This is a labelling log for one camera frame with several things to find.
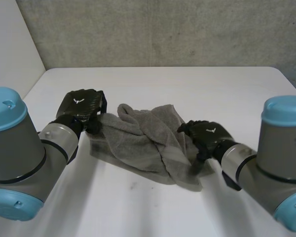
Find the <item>towel fold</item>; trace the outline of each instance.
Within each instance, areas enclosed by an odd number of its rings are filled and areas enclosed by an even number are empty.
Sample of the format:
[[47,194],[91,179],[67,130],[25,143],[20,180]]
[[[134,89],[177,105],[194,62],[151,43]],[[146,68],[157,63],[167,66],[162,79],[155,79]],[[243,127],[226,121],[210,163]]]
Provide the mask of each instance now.
[[99,115],[101,133],[88,134],[92,156],[158,183],[201,191],[199,177],[213,170],[206,162],[200,174],[191,173],[198,150],[177,133],[184,121],[173,105],[138,111],[121,104],[117,114]]

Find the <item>concrete wall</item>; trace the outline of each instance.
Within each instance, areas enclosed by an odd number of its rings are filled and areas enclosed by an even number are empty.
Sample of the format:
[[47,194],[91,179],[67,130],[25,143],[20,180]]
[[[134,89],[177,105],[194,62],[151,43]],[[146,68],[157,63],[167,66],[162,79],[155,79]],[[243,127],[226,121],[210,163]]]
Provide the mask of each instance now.
[[44,72],[15,0],[0,0],[0,86],[24,98]]
[[47,69],[272,66],[296,87],[296,0],[17,0]]

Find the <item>white wall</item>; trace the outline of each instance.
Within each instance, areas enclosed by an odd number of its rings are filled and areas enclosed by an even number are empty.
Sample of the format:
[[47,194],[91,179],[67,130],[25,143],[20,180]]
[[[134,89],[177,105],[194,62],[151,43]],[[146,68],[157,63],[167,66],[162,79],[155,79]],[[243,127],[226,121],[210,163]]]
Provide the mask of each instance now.
[[24,98],[44,72],[15,0],[0,0],[0,86]]

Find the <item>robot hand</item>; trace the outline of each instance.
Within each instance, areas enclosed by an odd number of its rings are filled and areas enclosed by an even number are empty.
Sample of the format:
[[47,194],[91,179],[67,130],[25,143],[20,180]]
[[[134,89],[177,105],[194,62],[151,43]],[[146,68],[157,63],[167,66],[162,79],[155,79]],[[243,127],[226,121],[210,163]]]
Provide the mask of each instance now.
[[[184,132],[189,136],[199,150],[192,165],[191,172],[193,174],[198,174],[202,170],[205,161],[209,158],[214,157],[222,164],[222,157],[225,151],[232,145],[237,144],[227,130],[216,122],[191,120],[188,123],[181,124],[178,132]],[[225,172],[222,172],[222,176],[229,187],[237,191],[241,190]]]
[[77,90],[66,94],[61,103],[56,118],[62,117],[69,120],[74,117],[82,123],[82,131],[97,134],[101,123],[97,120],[97,113],[106,113],[107,101],[103,91]]

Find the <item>black band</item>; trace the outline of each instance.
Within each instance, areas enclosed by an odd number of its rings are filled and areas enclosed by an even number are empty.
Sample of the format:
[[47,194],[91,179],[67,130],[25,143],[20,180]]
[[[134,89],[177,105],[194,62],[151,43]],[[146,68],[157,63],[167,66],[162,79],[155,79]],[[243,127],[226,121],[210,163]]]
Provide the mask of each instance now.
[[258,164],[257,164],[257,169],[262,174],[269,177],[270,179],[274,179],[276,181],[283,182],[283,183],[288,183],[288,184],[296,184],[296,179],[287,179],[287,178],[282,178],[282,177],[276,176],[274,174],[270,174],[270,173],[266,172],[265,170],[263,170],[260,166],[258,166]]
[[239,175],[240,175],[240,172],[241,172],[242,168],[246,165],[246,163],[248,163],[249,161],[251,161],[255,157],[257,157],[257,155],[252,155],[252,156],[249,156],[249,157],[245,158],[241,162],[241,164],[238,166],[237,172],[236,172],[236,181],[237,181],[237,183],[239,183]]
[[42,139],[41,140],[42,143],[44,144],[48,144],[48,145],[51,145],[52,147],[56,148],[57,150],[59,150],[61,152],[61,154],[63,154],[63,156],[65,157],[66,159],[66,163],[68,163],[68,155],[67,155],[67,152],[59,145],[57,145],[56,143],[54,142],[51,142],[51,141],[48,141],[48,140],[44,140]]
[[20,182],[22,180],[25,180],[25,179],[29,178],[30,176],[32,176],[33,174],[38,172],[43,167],[43,165],[45,164],[45,161],[46,161],[46,150],[45,150],[45,154],[44,154],[44,157],[41,160],[41,162],[38,164],[38,166],[36,166],[30,172],[28,172],[28,173],[26,173],[26,174],[24,174],[22,176],[19,176],[17,178],[14,178],[14,179],[0,180],[0,184],[13,184],[13,183],[17,183],[17,182]]

